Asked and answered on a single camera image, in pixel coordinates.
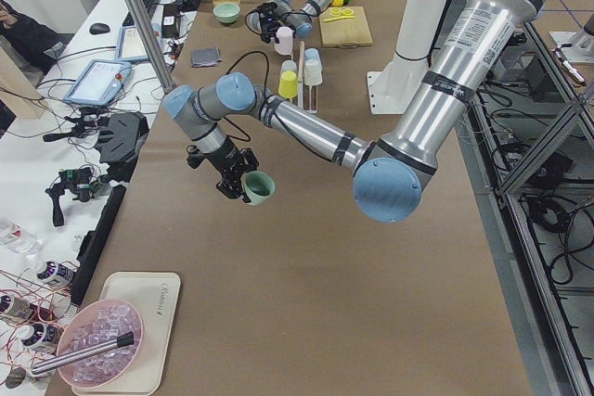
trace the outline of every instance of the pink bowl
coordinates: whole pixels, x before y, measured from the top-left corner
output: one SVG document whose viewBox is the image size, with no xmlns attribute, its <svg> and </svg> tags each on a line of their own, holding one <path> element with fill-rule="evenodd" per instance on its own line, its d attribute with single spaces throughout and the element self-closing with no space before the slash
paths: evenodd
<svg viewBox="0 0 594 396">
<path fill-rule="evenodd" d="M 58 369 L 70 385 L 96 389 L 123 373 L 138 355 L 144 332 L 138 310 L 125 300 L 99 300 L 82 309 L 59 340 L 57 356 L 134 332 L 134 345 L 117 348 Z"/>
</svg>

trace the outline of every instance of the black jacket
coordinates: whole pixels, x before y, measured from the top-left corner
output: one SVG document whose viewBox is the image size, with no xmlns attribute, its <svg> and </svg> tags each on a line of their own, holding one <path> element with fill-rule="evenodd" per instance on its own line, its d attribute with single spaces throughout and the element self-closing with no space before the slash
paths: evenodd
<svg viewBox="0 0 594 396">
<path fill-rule="evenodd" d="M 4 0 L 0 0 L 0 2 L 12 16 L 17 18 L 17 23 L 10 28 L 5 28 L 4 24 L 0 24 L 0 34 L 6 37 L 27 62 L 47 73 L 56 61 L 46 55 L 44 51 L 58 43 L 58 34 L 45 25 L 41 25 L 35 19 L 20 14 Z"/>
</svg>

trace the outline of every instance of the white table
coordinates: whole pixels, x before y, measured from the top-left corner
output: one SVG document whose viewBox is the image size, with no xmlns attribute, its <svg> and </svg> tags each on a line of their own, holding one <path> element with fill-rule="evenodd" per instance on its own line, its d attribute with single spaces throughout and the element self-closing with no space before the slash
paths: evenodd
<svg viewBox="0 0 594 396">
<path fill-rule="evenodd" d="M 161 0 L 161 3 L 170 3 L 174 0 Z M 118 31 L 122 25 L 127 7 L 123 0 L 100 0 L 80 30 L 74 35 L 62 57 L 71 55 L 81 50 L 102 46 L 115 46 Z M 161 25 L 162 6 L 158 6 L 153 16 L 153 22 Z M 181 20 L 180 34 L 183 41 L 184 34 L 189 30 L 196 13 L 185 13 Z M 95 22 L 107 23 L 110 32 L 99 35 L 90 34 L 89 27 Z M 163 52 L 168 51 L 168 39 L 163 39 Z M 97 50 L 84 52 L 80 55 L 65 57 L 45 77 L 45 80 L 57 78 L 76 79 L 88 62 L 92 59 L 113 59 L 114 50 Z M 44 96 L 62 98 L 71 82 L 44 83 L 38 91 Z M 163 91 L 155 76 L 155 71 L 148 63 L 135 65 L 126 81 L 125 96 L 114 106 L 118 110 L 141 111 L 147 116 L 148 125 L 152 124 L 154 113 L 157 111 Z M 49 100 L 48 106 L 59 116 L 72 114 L 72 108 L 59 100 Z M 77 150 L 67 139 L 45 143 L 41 134 L 54 132 L 67 132 L 73 124 L 62 124 L 61 130 L 56 129 L 57 119 L 49 112 L 44 113 L 40 120 L 15 119 L 10 128 L 0 139 L 0 215 L 6 216 L 22 227 L 38 235 L 44 243 L 44 249 L 35 258 L 27 258 L 14 254 L 7 249 L 2 251 L 0 270 L 19 275 L 31 268 L 39 260 L 55 260 L 58 262 L 75 262 L 78 248 L 83 236 L 95 229 L 99 215 L 105 205 L 110 188 L 104 187 L 96 198 L 86 203 L 72 201 L 73 195 L 66 191 L 60 198 L 60 207 L 64 213 L 65 224 L 54 227 L 52 224 L 52 202 L 45 193 L 58 176 L 60 169 L 75 169 L 84 164 L 96 164 L 96 173 L 107 172 L 108 166 L 99 165 L 99 152 L 92 147 L 97 136 L 87 136 L 81 140 L 74 140 L 81 145 Z M 36 137 L 23 138 L 20 136 L 37 135 Z M 29 270 L 26 276 L 32 278 Z M 14 282 L 0 276 L 0 289 L 14 288 Z M 65 309 L 68 303 L 61 303 Z M 0 345 L 5 345 L 12 333 L 3 322 L 0 322 Z M 6 359 L 5 352 L 0 353 L 0 361 Z M 10 367 L 0 364 L 0 381 L 4 381 Z M 11 396 L 44 394 L 45 386 L 23 384 L 16 389 L 8 390 L 4 385 L 0 387 L 0 395 Z"/>
</svg>

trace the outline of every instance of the bottle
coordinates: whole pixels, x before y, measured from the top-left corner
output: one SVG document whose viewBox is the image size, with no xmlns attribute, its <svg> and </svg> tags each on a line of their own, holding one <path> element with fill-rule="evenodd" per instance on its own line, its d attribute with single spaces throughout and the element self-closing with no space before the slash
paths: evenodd
<svg viewBox="0 0 594 396">
<path fill-rule="evenodd" d="M 57 326 L 36 322 L 33 325 L 18 328 L 15 336 L 20 339 L 25 348 L 54 354 L 62 332 L 63 329 Z"/>
<path fill-rule="evenodd" d="M 37 278 L 54 288 L 68 286 L 74 279 L 74 271 L 58 262 L 38 262 L 35 265 Z"/>
<path fill-rule="evenodd" d="M 0 295 L 0 319 L 12 324 L 29 324 L 54 320 L 56 316 L 47 308 L 37 306 L 10 294 Z"/>
<path fill-rule="evenodd" d="M 0 245 L 18 254 L 36 254 L 42 247 L 36 236 L 5 217 L 0 217 Z"/>
</svg>

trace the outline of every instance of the cutting board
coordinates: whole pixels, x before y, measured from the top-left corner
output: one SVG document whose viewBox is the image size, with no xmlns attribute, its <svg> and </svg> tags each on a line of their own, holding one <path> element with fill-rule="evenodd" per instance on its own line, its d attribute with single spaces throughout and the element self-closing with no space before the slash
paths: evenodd
<svg viewBox="0 0 594 396">
<path fill-rule="evenodd" d="M 330 18 L 330 8 L 319 17 L 319 29 L 322 34 L 322 46 L 370 46 L 373 44 L 365 9 L 362 6 L 348 6 L 355 12 L 352 19 L 324 22 Z"/>
</svg>

